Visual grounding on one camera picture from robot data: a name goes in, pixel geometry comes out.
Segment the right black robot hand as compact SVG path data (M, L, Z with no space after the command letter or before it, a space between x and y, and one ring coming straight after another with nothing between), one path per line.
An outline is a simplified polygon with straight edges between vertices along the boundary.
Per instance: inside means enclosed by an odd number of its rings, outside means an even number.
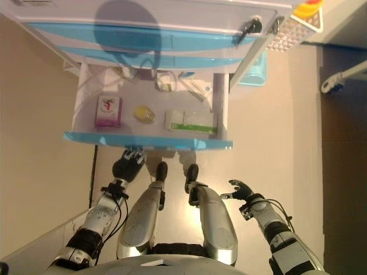
M237 179L231 179L229 180L229 184L234 187L234 191L221 194L221 199L237 199L240 201L246 201L247 203L252 202L255 199L255 193L244 182Z

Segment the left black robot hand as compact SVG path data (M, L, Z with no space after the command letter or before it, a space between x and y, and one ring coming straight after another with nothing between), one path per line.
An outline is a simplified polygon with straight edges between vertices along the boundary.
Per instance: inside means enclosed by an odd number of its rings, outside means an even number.
M136 178L145 162L144 151L127 148L112 166L112 174L114 178L130 183Z

